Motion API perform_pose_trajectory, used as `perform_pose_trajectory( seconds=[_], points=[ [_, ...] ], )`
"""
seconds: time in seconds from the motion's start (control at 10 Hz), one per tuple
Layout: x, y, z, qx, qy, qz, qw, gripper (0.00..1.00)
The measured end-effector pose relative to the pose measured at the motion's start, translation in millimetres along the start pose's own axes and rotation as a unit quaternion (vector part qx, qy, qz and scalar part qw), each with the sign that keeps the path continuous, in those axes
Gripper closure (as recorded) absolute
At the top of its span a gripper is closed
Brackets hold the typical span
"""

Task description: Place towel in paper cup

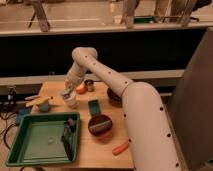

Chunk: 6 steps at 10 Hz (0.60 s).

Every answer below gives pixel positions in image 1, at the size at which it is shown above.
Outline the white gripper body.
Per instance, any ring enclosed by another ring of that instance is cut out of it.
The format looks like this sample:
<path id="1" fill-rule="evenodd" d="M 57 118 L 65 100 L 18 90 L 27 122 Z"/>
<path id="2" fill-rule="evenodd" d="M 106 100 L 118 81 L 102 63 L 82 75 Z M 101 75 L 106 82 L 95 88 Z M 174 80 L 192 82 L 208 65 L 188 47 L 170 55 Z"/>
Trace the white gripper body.
<path id="1" fill-rule="evenodd" d="M 80 77 L 73 73 L 68 73 L 65 79 L 65 88 L 73 90 L 80 84 Z"/>

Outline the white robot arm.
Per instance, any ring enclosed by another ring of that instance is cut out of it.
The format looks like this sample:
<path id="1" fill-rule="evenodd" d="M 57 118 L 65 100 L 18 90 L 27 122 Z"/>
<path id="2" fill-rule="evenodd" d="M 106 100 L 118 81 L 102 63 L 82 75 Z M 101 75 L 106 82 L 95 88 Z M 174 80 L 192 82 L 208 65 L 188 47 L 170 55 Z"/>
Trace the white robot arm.
<path id="1" fill-rule="evenodd" d="M 134 82 L 97 60 L 92 47 L 77 47 L 65 85 L 74 90 L 90 70 L 122 99 L 134 171 L 182 171 L 167 114 L 158 91 Z"/>

